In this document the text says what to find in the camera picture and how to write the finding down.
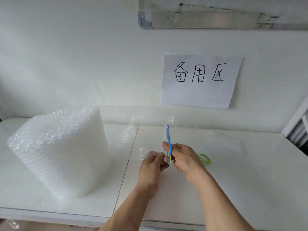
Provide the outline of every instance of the bubble wrap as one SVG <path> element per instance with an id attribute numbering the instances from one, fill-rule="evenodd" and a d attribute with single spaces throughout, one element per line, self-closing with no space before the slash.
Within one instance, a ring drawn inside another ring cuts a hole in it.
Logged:
<path id="1" fill-rule="evenodd" d="M 57 198 L 87 194 L 100 184 L 110 166 L 98 107 L 35 116 L 7 145 Z"/>

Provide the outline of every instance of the forearm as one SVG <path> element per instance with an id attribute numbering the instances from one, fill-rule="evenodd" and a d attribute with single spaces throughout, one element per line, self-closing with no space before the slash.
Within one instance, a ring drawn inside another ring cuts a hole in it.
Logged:
<path id="1" fill-rule="evenodd" d="M 148 195 L 135 187 L 99 231 L 138 231 L 148 202 Z"/>
<path id="2" fill-rule="evenodd" d="M 195 178 L 207 231 L 254 231 L 206 170 L 196 172 Z"/>

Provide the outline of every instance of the white wall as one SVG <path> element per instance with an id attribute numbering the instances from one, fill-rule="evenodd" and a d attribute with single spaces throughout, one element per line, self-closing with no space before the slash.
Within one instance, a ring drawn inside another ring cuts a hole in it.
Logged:
<path id="1" fill-rule="evenodd" d="M 308 32 L 142 30 L 137 0 L 0 0 L 10 116 L 66 106 L 172 107 L 200 127 L 280 132 L 308 96 Z M 244 56 L 228 110 L 160 103 L 164 54 Z"/>

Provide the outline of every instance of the left hand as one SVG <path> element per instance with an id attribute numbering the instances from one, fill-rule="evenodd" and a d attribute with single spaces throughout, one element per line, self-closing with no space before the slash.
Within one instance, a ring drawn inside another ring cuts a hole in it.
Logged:
<path id="1" fill-rule="evenodd" d="M 153 198 L 158 191 L 160 172 L 169 167 L 163 152 L 150 151 L 141 163 L 136 188 Z"/>

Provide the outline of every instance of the blue scissors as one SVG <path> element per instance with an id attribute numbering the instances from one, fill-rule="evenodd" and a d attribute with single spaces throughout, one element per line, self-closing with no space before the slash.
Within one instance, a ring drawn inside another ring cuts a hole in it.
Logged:
<path id="1" fill-rule="evenodd" d="M 171 164 L 172 145 L 170 142 L 169 124 L 167 124 L 167 143 L 169 143 L 169 151 L 167 152 L 168 164 Z"/>

